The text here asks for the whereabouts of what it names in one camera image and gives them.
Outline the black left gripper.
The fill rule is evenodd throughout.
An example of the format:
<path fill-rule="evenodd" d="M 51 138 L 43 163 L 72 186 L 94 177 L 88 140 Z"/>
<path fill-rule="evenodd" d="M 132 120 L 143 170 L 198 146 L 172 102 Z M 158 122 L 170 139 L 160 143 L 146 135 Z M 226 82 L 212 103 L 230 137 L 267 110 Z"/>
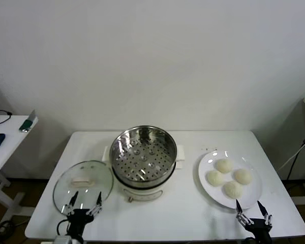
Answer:
<path fill-rule="evenodd" d="M 62 206 L 62 214 L 67 216 L 69 226 L 67 228 L 67 235 L 72 239 L 77 240 L 79 243 L 84 243 L 82 237 L 85 226 L 91 223 L 102 209 L 102 192 L 99 193 L 96 204 L 93 208 L 89 209 L 75 209 L 74 205 L 78 196 L 78 191 L 72 196 L 68 204 Z"/>

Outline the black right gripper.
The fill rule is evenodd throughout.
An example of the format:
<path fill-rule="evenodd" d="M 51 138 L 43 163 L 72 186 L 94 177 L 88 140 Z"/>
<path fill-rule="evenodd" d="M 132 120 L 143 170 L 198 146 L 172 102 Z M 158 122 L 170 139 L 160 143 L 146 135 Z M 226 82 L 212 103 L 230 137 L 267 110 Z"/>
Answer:
<path fill-rule="evenodd" d="M 253 234 L 253 240 L 255 243 L 271 244 L 272 239 L 270 237 L 270 230 L 272 229 L 271 218 L 266 208 L 257 201 L 259 209 L 264 219 L 248 218 L 242 211 L 242 207 L 239 201 L 236 199 L 236 218 L 241 225 L 245 225 L 245 230 Z"/>

